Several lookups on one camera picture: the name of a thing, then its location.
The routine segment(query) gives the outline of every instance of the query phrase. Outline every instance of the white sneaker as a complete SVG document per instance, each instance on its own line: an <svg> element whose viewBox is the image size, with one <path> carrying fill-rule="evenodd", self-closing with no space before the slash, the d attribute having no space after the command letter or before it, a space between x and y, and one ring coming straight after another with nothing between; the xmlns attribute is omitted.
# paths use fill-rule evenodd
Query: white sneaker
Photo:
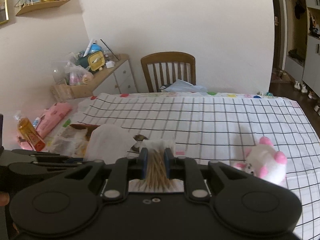
<svg viewBox="0 0 320 240"><path fill-rule="evenodd" d="M306 88L306 85L302 85L301 93L302 93L302 94L308 93L308 90L307 90L307 88Z"/></svg>
<svg viewBox="0 0 320 240"><path fill-rule="evenodd" d="M298 89L298 90L301 90L300 83L298 81L296 81L296 83L294 85L294 88Z"/></svg>

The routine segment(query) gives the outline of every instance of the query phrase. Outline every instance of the white bedsheet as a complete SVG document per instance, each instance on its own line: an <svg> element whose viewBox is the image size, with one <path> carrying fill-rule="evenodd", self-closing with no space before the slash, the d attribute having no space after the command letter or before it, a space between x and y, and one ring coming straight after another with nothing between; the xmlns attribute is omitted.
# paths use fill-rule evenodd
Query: white bedsheet
<svg viewBox="0 0 320 240"><path fill-rule="evenodd" d="M297 102L283 98L120 98L100 94L72 123L110 123L132 135L175 139L176 150L200 164L244 160L262 136L288 158L286 187L301 200L295 229L301 239L320 235L319 138Z"/></svg>

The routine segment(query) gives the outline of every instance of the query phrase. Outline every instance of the wooden chair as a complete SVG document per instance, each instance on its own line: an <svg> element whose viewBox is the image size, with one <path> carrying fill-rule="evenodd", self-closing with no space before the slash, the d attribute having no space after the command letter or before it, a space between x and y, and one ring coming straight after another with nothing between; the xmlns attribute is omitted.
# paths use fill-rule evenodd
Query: wooden chair
<svg viewBox="0 0 320 240"><path fill-rule="evenodd" d="M141 65L150 93L158 92L163 85L173 84L176 79L196 84L196 59L190 54L175 51L154 53L143 57Z"/></svg>

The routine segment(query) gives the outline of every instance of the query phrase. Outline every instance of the plastic bottle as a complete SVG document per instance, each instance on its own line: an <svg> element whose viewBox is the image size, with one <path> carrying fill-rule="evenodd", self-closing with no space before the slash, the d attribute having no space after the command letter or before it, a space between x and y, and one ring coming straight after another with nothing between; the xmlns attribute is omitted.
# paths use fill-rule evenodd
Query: plastic bottle
<svg viewBox="0 0 320 240"><path fill-rule="evenodd" d="M30 120L23 116L21 111L18 111L14 118L18 121L18 131L21 133L22 137L35 151L40 152L45 147L45 143Z"/></svg>

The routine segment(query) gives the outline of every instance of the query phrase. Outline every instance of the pink stuffed toy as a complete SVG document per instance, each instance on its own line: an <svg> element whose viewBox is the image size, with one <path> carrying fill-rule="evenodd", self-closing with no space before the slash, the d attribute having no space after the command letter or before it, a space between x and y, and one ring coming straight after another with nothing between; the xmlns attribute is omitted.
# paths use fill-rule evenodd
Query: pink stuffed toy
<svg viewBox="0 0 320 240"><path fill-rule="evenodd" d="M286 177L287 162L284 153L276 151L269 138L262 137L258 145L245 151L245 163L234 167L279 185Z"/></svg>

